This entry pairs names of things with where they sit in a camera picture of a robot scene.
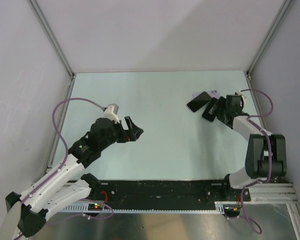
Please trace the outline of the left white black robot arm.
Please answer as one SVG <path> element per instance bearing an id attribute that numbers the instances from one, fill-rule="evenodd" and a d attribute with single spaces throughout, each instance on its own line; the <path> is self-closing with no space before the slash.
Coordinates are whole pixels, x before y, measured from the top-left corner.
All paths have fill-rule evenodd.
<path id="1" fill-rule="evenodd" d="M 76 176 L 101 157 L 102 151 L 115 143 L 135 142 L 143 134 L 129 116 L 124 118 L 127 129 L 121 121 L 98 118 L 90 130 L 68 150 L 65 160 L 59 162 L 30 189 L 22 193 L 11 192 L 6 198 L 6 208 L 20 203 L 20 217 L 17 228 L 22 236 L 32 237 L 39 232 L 58 211 L 83 200 L 95 200 L 102 193 L 102 183 L 91 173 L 83 174 L 72 186 L 61 189 Z"/>

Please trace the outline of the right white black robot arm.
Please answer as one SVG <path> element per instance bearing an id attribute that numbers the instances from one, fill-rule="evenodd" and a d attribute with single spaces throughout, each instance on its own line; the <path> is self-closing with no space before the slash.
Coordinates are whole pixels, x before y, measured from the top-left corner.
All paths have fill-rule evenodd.
<path id="1" fill-rule="evenodd" d="M 269 183 L 287 174 L 286 139 L 261 127 L 243 111 L 243 98 L 237 94 L 220 97 L 213 112 L 224 125 L 247 141 L 244 167 L 228 174 L 228 183 L 221 187 L 222 197 L 228 201 L 239 195 L 239 189 L 258 183 Z"/>

